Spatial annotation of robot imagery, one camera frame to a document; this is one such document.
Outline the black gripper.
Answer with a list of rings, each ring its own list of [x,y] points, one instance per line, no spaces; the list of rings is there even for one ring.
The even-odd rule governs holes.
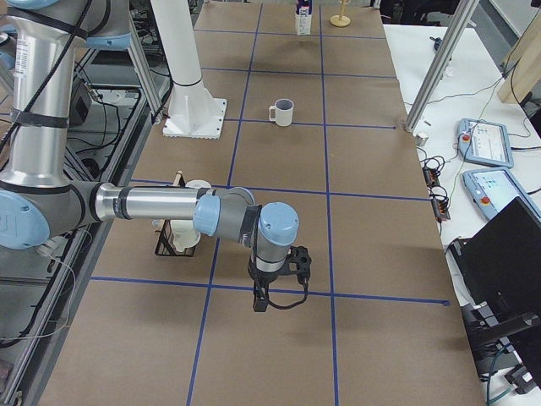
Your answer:
[[[249,276],[254,281],[254,312],[266,312],[268,307],[268,299],[265,296],[265,292],[268,290],[270,284],[278,278],[280,270],[281,268],[277,267],[274,271],[263,271],[260,270],[255,264],[248,264]]]

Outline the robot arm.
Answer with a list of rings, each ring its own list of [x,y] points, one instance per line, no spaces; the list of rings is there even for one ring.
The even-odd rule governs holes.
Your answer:
[[[12,1],[17,30],[8,165],[1,173],[1,244],[25,250],[67,231],[116,218],[188,220],[197,232],[252,251],[254,310],[271,306],[269,286],[295,276],[307,286],[311,260],[295,245],[298,214],[288,204],[255,203],[244,188],[117,187],[63,172],[75,51],[129,44],[125,1]]]

